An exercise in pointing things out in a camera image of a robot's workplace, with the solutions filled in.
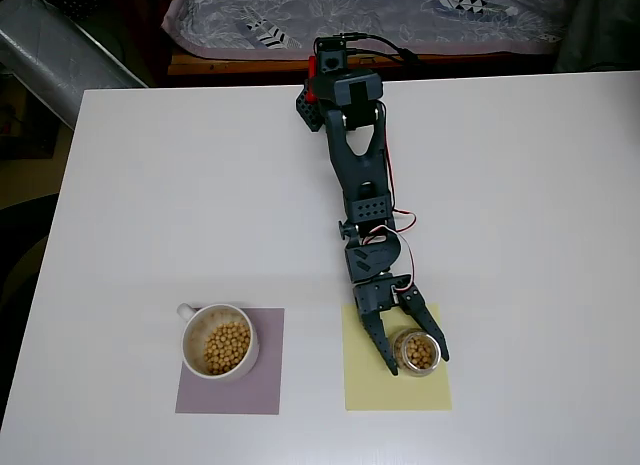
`white mug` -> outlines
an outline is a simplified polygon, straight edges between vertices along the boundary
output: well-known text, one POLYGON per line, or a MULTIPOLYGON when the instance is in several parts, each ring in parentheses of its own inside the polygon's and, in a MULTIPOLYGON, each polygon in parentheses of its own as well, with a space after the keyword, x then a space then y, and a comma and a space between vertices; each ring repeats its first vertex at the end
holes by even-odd
POLYGON ((177 311, 178 315, 187 322, 182 334, 182 360, 189 370, 201 378, 219 382, 237 380, 251 371, 258 359, 260 344, 256 329, 246 313, 238 307, 225 303, 215 303, 200 310, 195 310, 183 303, 177 311), (221 375, 212 375, 207 369, 204 358, 203 350, 206 339, 218 325, 238 321, 244 322, 249 327, 249 349, 235 368, 221 375))

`robotic arm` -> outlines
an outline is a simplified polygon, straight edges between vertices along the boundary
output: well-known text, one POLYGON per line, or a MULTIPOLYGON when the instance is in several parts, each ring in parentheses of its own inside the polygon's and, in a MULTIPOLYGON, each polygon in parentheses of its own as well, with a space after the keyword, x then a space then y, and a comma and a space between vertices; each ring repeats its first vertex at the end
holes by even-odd
POLYGON ((399 306, 440 345, 449 360, 444 334, 425 306, 411 275, 394 277, 391 265, 401 251, 395 233, 394 203, 387 174, 386 108, 382 80, 371 70, 349 70, 347 42, 362 34, 342 34, 316 40, 309 59, 309 80, 296 99, 296 108, 311 131, 327 132, 331 163, 342 186, 347 219, 339 222, 347 240, 345 258, 358 315, 393 375, 398 374, 380 312, 399 306), (373 125, 373 136, 363 155, 347 143, 347 131, 373 125), (369 243, 370 232, 384 230, 385 240, 369 243))

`glass jar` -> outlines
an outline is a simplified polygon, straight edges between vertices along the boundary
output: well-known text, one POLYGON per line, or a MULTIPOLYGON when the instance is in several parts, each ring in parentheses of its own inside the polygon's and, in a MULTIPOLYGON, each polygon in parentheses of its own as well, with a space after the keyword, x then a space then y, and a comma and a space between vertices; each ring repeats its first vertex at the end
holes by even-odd
POLYGON ((414 377, 426 377, 440 364, 440 345, 438 345, 435 338, 420 328, 405 328, 404 330, 400 330, 393 337, 392 347, 393 356, 398 363, 398 368, 414 377), (428 350, 430 365, 427 364, 427 366, 422 368, 417 364, 418 358, 414 358, 412 355, 414 353, 420 354, 421 352, 417 349, 412 350, 409 348, 412 339, 414 339, 414 344, 417 341, 418 346, 422 346, 425 351, 428 350))

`paper sheet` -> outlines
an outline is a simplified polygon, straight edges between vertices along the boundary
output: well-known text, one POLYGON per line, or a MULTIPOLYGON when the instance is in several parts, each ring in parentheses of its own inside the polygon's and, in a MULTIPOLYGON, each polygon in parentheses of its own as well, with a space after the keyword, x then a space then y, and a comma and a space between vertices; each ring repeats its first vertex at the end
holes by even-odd
MULTIPOLYGON (((437 305, 428 305, 440 324, 437 305)), ((417 327, 411 317, 395 307, 382 313, 387 337, 398 330, 417 327)), ((451 391, 444 361, 427 377, 399 371, 394 377, 365 332, 355 305, 342 307, 345 406, 347 410, 451 410, 451 391)))
POLYGON ((243 308, 260 340, 258 361, 240 380, 218 383, 194 375, 183 363, 176 413, 278 415, 282 381, 284 308, 243 308))

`mug handle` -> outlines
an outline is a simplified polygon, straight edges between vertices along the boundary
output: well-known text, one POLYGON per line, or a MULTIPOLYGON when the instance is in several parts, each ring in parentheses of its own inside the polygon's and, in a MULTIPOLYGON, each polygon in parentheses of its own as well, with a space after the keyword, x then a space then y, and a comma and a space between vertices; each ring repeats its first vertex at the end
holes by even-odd
POLYGON ((196 314, 196 310, 194 310, 187 303, 181 303, 180 305, 178 305, 178 310, 176 311, 185 322, 191 320, 191 318, 193 318, 193 316, 196 314))

